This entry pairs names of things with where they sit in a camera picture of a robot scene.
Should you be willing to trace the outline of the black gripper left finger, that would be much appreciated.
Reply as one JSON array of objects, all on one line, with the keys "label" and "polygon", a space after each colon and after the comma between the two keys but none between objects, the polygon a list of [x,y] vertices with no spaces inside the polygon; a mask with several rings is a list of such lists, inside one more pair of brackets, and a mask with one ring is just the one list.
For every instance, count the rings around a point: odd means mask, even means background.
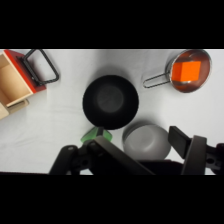
[{"label": "black gripper left finger", "polygon": [[153,175],[102,136],[86,141],[80,148],[64,146],[49,174],[79,175],[83,170],[89,170],[93,175]]}]

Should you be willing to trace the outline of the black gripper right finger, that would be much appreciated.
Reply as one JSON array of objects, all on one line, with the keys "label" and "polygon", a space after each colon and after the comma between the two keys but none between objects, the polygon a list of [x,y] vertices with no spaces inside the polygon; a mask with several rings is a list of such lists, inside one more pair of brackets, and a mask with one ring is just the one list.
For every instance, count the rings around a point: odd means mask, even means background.
[{"label": "black gripper right finger", "polygon": [[176,126],[169,128],[168,142],[184,160],[182,175],[204,175],[206,168],[224,175],[224,143],[209,146],[205,137],[190,138]]}]

